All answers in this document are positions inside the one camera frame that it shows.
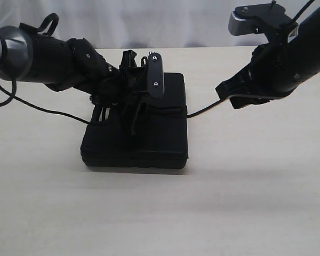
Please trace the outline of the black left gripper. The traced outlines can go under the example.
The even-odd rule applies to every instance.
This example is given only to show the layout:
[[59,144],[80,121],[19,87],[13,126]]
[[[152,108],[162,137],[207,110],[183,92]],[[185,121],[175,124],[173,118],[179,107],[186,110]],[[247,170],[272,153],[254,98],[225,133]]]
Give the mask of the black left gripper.
[[148,96],[146,85],[147,57],[142,57],[138,66],[133,50],[124,51],[118,69],[110,68],[111,76],[103,80],[95,92],[95,103],[112,108],[122,129],[135,135],[135,125],[143,99]]

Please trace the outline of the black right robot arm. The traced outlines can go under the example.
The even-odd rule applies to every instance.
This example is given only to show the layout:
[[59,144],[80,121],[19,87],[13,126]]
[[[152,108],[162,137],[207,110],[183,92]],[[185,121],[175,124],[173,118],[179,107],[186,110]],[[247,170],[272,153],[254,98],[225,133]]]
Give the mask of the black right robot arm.
[[254,49],[245,67],[215,89],[234,109],[285,98],[320,73],[320,7],[297,23],[275,2],[238,6],[228,30],[234,36],[265,34],[268,40]]

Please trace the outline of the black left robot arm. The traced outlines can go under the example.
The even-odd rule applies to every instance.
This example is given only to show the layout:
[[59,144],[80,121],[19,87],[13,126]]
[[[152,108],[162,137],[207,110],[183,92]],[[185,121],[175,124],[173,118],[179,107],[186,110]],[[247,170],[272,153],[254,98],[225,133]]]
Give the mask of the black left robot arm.
[[41,83],[54,92],[77,89],[102,108],[117,108],[120,119],[134,128],[144,97],[162,95],[151,89],[152,57],[135,62],[136,52],[123,52],[114,67],[86,39],[62,41],[51,32],[22,23],[0,28],[0,78],[12,82],[11,101],[18,82]]

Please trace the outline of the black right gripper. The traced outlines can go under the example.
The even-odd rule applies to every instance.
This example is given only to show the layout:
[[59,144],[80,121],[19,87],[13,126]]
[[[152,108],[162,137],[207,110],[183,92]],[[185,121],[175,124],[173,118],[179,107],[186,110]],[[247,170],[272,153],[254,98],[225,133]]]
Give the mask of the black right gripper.
[[235,109],[287,97],[301,84],[300,50],[294,44],[258,46],[249,64],[215,88],[217,95]]

